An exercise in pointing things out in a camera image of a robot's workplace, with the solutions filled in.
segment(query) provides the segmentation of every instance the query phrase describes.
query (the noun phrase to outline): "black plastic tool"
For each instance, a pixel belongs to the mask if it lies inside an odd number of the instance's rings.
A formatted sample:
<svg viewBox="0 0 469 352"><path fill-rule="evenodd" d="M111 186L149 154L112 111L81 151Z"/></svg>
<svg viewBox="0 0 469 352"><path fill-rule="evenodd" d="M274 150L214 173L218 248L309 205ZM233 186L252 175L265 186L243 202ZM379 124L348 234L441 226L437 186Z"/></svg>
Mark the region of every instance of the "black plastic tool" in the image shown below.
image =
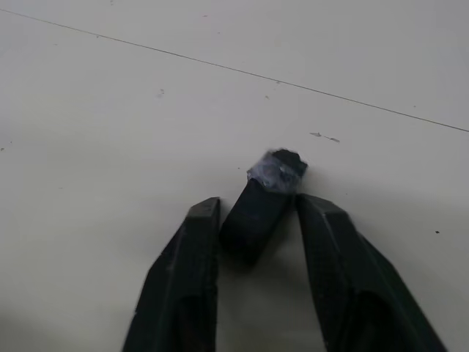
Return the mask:
<svg viewBox="0 0 469 352"><path fill-rule="evenodd" d="M309 281L329 352L446 349L396 269L324 199L297 197Z"/></svg>
<svg viewBox="0 0 469 352"><path fill-rule="evenodd" d="M215 350L220 200L194 205L147 274L123 352Z"/></svg>

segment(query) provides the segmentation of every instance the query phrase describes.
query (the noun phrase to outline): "white surface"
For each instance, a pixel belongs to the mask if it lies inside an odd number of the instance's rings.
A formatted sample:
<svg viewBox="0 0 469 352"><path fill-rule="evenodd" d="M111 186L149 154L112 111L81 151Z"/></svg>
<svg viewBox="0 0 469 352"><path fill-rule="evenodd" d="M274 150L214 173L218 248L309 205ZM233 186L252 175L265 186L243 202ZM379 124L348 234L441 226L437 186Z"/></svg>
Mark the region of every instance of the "white surface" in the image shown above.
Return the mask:
<svg viewBox="0 0 469 352"><path fill-rule="evenodd" d="M0 9L469 129L465 0L0 0Z"/></svg>
<svg viewBox="0 0 469 352"><path fill-rule="evenodd" d="M469 343L463 131L0 12L0 147L1 350L118 351L187 209L232 206L269 147ZM303 261L294 227L252 276L222 271L220 351L322 351Z"/></svg>

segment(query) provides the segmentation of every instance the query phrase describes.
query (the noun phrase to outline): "dark line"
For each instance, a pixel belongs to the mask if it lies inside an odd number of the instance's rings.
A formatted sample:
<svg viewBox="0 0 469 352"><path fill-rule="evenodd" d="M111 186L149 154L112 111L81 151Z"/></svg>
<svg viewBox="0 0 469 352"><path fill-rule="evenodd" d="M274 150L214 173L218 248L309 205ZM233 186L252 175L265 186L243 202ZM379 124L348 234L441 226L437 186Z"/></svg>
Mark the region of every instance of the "dark line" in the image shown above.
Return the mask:
<svg viewBox="0 0 469 352"><path fill-rule="evenodd" d="M446 124L441 123L441 122L437 122L437 121L433 121L433 120L424 119L424 118L422 118L422 117L417 117L417 116L414 116L414 115L405 114L405 113L403 113L403 112L399 112L399 111L395 111L395 110L390 110L390 109L387 109L387 108L382 108L381 106L376 106L376 105L373 105L373 104L364 103L364 102L358 101L358 100L353 100L353 99L349 99L349 98L346 98L346 97L341 97L340 95L335 95L335 94L332 94L332 93L323 92L323 91L321 91L321 90L312 89L312 88L308 88L308 87L305 87L305 86L300 86L299 84L289 83L289 82L281 81L281 80L278 80L278 79L275 79L275 78L271 78L271 77L267 77L267 76L258 75L258 74L256 74L256 73L252 73L252 72L248 72L248 71L243 71L243 70L238 70L237 68L227 67L227 66L223 66L223 65L220 65L220 64L215 64L215 63L213 63L213 62L208 62L208 61L204 61L204 60L200 60L200 59L194 59L193 57L189 57L189 56L185 56L185 55L181 55L181 54L172 53L172 52L166 51L166 50L161 50L161 49L152 48L151 46L146 46L146 45L142 45L142 44L135 44L135 43L132 43L132 42L128 42L128 41L126 41L126 40L121 40L121 39L117 39L117 38L113 38L113 37L107 37L107 36L105 36L105 35L101 35L101 34L98 34L98 33L88 32L88 31L84 31L83 29L77 29L77 28L65 26L65 25L63 25L63 24L58 24L58 23L54 23L54 22L50 22L50 21L46 21L46 20L41 20L41 19L39 19L39 18L31 17L31 16L28 16L28 15L22 15L22 14L20 14L20 13L13 12L13 11L8 11L8 10L3 10L3 9L0 9L0 11L7 12L7 13L11 13L12 15L17 15L17 16L29 18L29 19L32 19L32 20L35 20L35 21L39 21L39 22L43 22L43 23L53 24L54 26L59 26L59 27L67 28L67 29L72 29L73 31L77 31L77 32L82 32L82 33L86 33L86 34L97 35L97 36L102 37L102 38L106 38L106 39L110 39L110 40L115 40L116 42L121 42L121 43L125 43L125 44L130 44L130 45L138 46L138 47L140 47L140 48L150 49L150 50L153 50L153 51L159 51L160 53L164 53L164 54L168 54L168 55L173 55L173 56L182 57L183 59L188 59L188 60L192 60L192 61L196 61L196 62L201 62L202 64L212 65L212 66L216 66L216 67L219 67L219 68L224 68L224 69L226 69L226 70L231 70L231 71L234 71L234 72L244 73L244 74L246 74L246 75L250 75L250 76L254 76L254 77L259 77L259 78L267 79L267 80L269 80L269 81L274 81L274 82L283 83L283 84L286 84L286 85L289 85L289 86L292 86L292 87L297 87L297 88L301 88L301 89L306 89L306 90L309 90L309 91L311 91L311 92L316 92L316 93L328 95L328 96L330 96L330 97L334 97L334 98L338 98L338 99L350 101L350 102L352 102L352 103L357 103L357 104L369 106L370 108L375 108L375 109L379 109L379 110L383 110L383 111L387 111L387 112L392 112L392 113L394 113L394 114L398 114L398 115L410 117L410 118L412 118L412 119L416 119L416 120L420 120L420 121L425 121L425 122L434 123L435 125L440 125L440 126L443 126L443 127L453 128L454 130L463 131L463 132L469 132L469 130L466 130L466 129L464 129L464 128L459 128L459 127L455 127L455 126L451 126L451 125L446 125Z"/></svg>

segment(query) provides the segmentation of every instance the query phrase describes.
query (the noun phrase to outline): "black rectangular object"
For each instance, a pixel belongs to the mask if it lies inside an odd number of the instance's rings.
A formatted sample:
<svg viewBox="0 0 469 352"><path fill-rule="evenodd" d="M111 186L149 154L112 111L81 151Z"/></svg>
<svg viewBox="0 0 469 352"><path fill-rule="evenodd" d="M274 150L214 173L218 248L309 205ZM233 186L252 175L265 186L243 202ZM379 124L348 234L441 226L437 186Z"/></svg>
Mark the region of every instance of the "black rectangular object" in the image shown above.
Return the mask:
<svg viewBox="0 0 469 352"><path fill-rule="evenodd" d="M194 205L147 274L124 352L213 352L219 198Z"/></svg>
<svg viewBox="0 0 469 352"><path fill-rule="evenodd" d="M396 269L344 210L306 194L296 205L329 352L446 351Z"/></svg>
<svg viewBox="0 0 469 352"><path fill-rule="evenodd" d="M225 252L247 266L256 263L277 224L293 205L307 167L297 153L281 149L267 153L248 171L255 176L249 176L220 231Z"/></svg>

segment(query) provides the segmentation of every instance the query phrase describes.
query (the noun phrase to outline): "clear tape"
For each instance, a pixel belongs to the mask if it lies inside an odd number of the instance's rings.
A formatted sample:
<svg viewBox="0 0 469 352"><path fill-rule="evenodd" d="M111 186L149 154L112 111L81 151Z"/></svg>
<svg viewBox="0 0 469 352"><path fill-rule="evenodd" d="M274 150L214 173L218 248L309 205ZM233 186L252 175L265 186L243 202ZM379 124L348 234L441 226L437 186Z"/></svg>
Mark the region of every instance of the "clear tape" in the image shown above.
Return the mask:
<svg viewBox="0 0 469 352"><path fill-rule="evenodd" d="M282 163L272 152L264 156L248 170L248 180L255 179L268 191L295 194L301 177L291 167Z"/></svg>

